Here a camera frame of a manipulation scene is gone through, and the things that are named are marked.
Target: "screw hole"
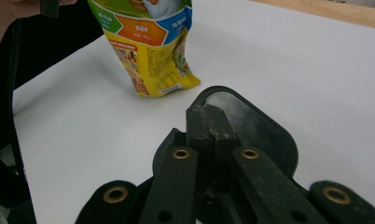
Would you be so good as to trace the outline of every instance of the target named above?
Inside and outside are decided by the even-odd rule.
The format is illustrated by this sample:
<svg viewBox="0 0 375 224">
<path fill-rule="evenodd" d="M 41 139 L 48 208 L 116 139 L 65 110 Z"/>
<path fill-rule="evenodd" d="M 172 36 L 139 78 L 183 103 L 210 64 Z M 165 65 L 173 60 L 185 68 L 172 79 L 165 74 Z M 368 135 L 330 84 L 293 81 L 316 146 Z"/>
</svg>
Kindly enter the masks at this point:
<svg viewBox="0 0 375 224">
<path fill-rule="evenodd" d="M 306 222 L 307 221 L 307 216 L 302 212 L 292 211 L 290 213 L 290 216 L 298 222 Z"/>
<path fill-rule="evenodd" d="M 112 188 L 109 188 L 104 193 L 103 199 L 106 203 L 120 203 L 127 198 L 128 194 L 129 192 L 127 191 L 126 187 L 114 186 Z"/>
<path fill-rule="evenodd" d="M 242 154 L 247 159 L 256 159 L 257 157 L 259 157 L 259 154 L 253 149 L 245 149 L 243 150 Z"/>
<path fill-rule="evenodd" d="M 173 213 L 170 211 L 161 211 L 159 212 L 158 219 L 160 222 L 164 222 L 164 223 L 169 222 L 173 220 Z"/>
<path fill-rule="evenodd" d="M 186 159 L 190 156 L 190 153 L 184 149 L 177 149 L 173 152 L 173 156 L 177 159 Z"/>
<path fill-rule="evenodd" d="M 351 202 L 350 196 L 344 190 L 335 187 L 326 187 L 322 192 L 333 203 L 348 204 Z"/>
</svg>

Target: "black cable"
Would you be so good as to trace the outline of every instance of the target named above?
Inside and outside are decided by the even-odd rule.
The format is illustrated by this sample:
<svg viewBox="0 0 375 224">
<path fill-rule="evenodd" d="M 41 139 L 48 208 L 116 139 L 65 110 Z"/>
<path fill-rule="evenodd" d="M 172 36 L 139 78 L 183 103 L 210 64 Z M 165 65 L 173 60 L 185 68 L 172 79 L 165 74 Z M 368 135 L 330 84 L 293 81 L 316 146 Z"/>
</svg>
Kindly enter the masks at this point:
<svg viewBox="0 0 375 224">
<path fill-rule="evenodd" d="M 15 20 L 12 24 L 12 46 L 10 54 L 10 63 L 7 74 L 7 117 L 9 120 L 8 127 L 11 130 L 11 145 L 14 160 L 17 166 L 18 174 L 25 179 L 24 165 L 22 162 L 19 139 L 14 124 L 13 115 L 13 91 L 15 89 L 15 80 L 19 62 L 20 43 L 21 43 L 21 20 Z"/>
</svg>

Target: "snack bag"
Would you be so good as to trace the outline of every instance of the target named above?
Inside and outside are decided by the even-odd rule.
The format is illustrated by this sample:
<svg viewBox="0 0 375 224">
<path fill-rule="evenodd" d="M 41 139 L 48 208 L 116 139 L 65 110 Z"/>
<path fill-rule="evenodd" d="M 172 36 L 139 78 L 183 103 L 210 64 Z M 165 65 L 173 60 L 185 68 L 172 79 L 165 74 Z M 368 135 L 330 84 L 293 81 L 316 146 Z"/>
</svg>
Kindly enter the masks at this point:
<svg viewBox="0 0 375 224">
<path fill-rule="evenodd" d="M 197 86 L 185 59 L 191 0 L 88 0 L 140 96 Z"/>
</svg>

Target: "wooden floor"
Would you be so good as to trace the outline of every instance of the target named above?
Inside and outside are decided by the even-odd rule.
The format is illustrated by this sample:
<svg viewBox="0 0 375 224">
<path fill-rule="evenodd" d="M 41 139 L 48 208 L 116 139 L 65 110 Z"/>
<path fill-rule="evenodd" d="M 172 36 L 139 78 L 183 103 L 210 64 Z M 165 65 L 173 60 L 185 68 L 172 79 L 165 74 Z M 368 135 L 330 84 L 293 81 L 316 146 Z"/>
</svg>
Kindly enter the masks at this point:
<svg viewBox="0 0 375 224">
<path fill-rule="evenodd" d="M 375 28 L 375 8 L 361 7 L 328 0 L 252 0 Z"/>
</svg>

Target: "white surface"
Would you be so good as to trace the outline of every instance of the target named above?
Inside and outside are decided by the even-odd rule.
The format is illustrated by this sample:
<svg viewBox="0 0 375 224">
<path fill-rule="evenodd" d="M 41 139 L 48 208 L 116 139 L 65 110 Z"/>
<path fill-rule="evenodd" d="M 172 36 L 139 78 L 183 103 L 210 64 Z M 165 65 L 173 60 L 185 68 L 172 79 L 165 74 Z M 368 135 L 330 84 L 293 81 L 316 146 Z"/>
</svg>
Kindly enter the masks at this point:
<svg viewBox="0 0 375 224">
<path fill-rule="evenodd" d="M 139 98 L 100 37 L 15 91 L 38 223 L 73 223 L 102 184 L 148 179 L 161 141 L 214 85 L 292 134 L 303 187 L 333 180 L 375 206 L 375 29 L 244 0 L 194 1 L 193 20 L 193 89 Z"/>
</svg>

